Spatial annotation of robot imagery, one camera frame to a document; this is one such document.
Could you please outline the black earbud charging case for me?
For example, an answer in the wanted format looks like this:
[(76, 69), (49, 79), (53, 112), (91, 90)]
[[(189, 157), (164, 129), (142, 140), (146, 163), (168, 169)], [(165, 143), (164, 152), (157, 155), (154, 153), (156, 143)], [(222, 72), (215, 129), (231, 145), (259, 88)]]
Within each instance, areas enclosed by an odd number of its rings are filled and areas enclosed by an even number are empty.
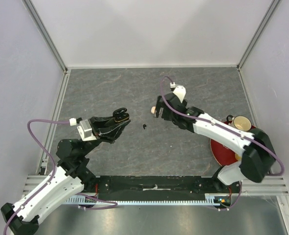
[(119, 108), (113, 111), (112, 117), (116, 123), (121, 123), (127, 121), (130, 118), (130, 115), (127, 113), (127, 108)]

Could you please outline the beige earbud charging case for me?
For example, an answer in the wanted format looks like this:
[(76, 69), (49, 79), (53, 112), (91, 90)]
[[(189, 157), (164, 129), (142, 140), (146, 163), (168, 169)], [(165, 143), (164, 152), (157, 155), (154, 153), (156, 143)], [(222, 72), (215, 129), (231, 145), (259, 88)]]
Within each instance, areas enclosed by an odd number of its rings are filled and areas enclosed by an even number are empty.
[(152, 113), (152, 114), (155, 114), (155, 113), (156, 113), (156, 107), (155, 107), (155, 106), (153, 106), (153, 107), (151, 108), (151, 113)]

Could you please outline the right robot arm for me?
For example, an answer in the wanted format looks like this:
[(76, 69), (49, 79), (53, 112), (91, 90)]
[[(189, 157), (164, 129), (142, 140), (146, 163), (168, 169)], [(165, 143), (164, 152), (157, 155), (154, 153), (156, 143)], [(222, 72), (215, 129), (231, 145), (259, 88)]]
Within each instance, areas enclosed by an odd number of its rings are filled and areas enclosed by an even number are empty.
[(244, 179), (262, 182), (275, 162), (268, 135), (258, 128), (250, 132), (240, 131), (201, 109), (186, 105), (186, 100), (180, 100), (174, 93), (160, 95), (156, 100), (155, 117), (170, 121), (182, 130), (208, 137), (241, 157), (240, 161), (223, 166), (216, 172), (211, 184), (213, 190), (224, 192), (232, 183)]

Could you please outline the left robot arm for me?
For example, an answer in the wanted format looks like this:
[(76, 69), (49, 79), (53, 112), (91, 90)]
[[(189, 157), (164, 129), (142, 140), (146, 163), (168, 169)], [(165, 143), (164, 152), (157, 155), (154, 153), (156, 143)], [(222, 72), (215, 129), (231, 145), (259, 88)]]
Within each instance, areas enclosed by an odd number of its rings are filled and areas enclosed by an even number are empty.
[(53, 170), (29, 194), (14, 204), (5, 203), (1, 214), (5, 221), (3, 234), (33, 235), (39, 225), (68, 198), (91, 192), (96, 176), (87, 168), (86, 155), (103, 142), (114, 143), (130, 123), (125, 109), (118, 109), (109, 117), (71, 118), (55, 124), (76, 126), (80, 138), (64, 139), (58, 143)]

